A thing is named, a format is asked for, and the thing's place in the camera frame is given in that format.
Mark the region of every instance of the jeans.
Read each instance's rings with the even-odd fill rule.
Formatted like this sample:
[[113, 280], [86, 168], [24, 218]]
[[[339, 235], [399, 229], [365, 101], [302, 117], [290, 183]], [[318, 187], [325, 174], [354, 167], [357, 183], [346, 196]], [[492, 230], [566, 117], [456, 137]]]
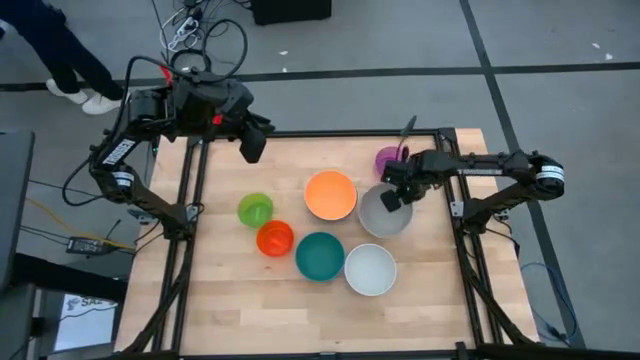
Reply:
[[80, 91], [75, 70], [98, 93], [111, 100], [122, 99], [123, 89], [67, 28], [61, 11], [42, 0], [0, 0], [0, 19], [33, 47], [63, 93]]

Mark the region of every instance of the teal bowl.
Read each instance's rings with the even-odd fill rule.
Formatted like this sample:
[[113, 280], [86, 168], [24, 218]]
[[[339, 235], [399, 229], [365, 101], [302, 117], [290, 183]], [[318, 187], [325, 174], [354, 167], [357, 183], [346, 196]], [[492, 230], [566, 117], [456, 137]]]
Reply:
[[296, 249], [298, 270], [312, 281], [329, 281], [338, 276], [344, 259], [340, 241], [325, 232], [305, 236]]

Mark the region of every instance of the purple cup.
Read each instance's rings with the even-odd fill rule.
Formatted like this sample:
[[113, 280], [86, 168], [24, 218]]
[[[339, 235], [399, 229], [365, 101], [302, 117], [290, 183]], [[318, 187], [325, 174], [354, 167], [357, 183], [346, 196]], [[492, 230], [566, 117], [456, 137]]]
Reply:
[[378, 171], [378, 175], [382, 175], [384, 173], [384, 166], [387, 164], [387, 161], [397, 160], [397, 155], [397, 146], [387, 146], [386, 148], [382, 148], [378, 151], [378, 154], [376, 155], [376, 171]]

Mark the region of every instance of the gray bowl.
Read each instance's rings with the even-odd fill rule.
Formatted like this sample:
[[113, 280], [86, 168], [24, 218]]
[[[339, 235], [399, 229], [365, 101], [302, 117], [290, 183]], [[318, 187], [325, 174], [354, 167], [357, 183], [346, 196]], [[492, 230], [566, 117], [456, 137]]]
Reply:
[[362, 196], [358, 217], [362, 226], [375, 237], [397, 235], [411, 222], [413, 215], [411, 204], [402, 204], [400, 209], [389, 212], [380, 200], [382, 193], [395, 189], [395, 186], [390, 184], [378, 184]]

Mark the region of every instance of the gray floor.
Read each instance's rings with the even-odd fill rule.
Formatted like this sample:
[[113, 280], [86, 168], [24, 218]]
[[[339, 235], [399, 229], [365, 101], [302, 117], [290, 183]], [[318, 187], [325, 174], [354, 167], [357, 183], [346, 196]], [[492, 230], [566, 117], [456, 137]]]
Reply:
[[[487, 52], [496, 65], [540, 65], [639, 61], [640, 2], [626, 0], [471, 0]], [[56, 0], [69, 26], [121, 79], [128, 58], [159, 57], [158, 28], [148, 1]], [[174, 10], [157, 1], [162, 18]], [[319, 22], [258, 27], [249, 12], [230, 4], [219, 16], [241, 22], [249, 34], [249, 56], [241, 73], [350, 70], [398, 67], [478, 66], [457, 1], [334, 0], [334, 15]], [[234, 60], [237, 34], [210, 43], [218, 58]], [[214, 69], [225, 71], [226, 65]], [[136, 78], [155, 78], [153, 66], [136, 67]], [[15, 33], [0, 42], [0, 83], [42, 82], [47, 73]], [[567, 192], [543, 204], [553, 244], [587, 346], [640, 351], [640, 291], [635, 264], [640, 256], [633, 216], [640, 210], [634, 190], [640, 176], [640, 71], [501, 75], [498, 83], [524, 150], [538, 149], [566, 167]], [[420, 127], [477, 127], [490, 151], [506, 151], [500, 122], [483, 76], [415, 76], [296, 80], [248, 84], [253, 110], [280, 130], [400, 127], [418, 115]], [[77, 106], [46, 92], [0, 93], [2, 130], [37, 134], [32, 179], [61, 185], [100, 139], [114, 114], [88, 117]], [[130, 163], [142, 172], [145, 149]], [[78, 190], [97, 192], [82, 172]], [[137, 226], [124, 206], [96, 202], [65, 206], [60, 191], [30, 184], [28, 195], [50, 206], [84, 231], [131, 242]], [[76, 194], [77, 200], [84, 197]], [[24, 223], [63, 233], [37, 208], [25, 208]], [[521, 262], [542, 260], [529, 212], [512, 212]], [[19, 250], [58, 263], [84, 260], [60, 246], [22, 234]], [[113, 257], [126, 255], [115, 254]], [[111, 275], [128, 271], [126, 259], [98, 266]], [[525, 275], [532, 305], [560, 326], [544, 270]]]

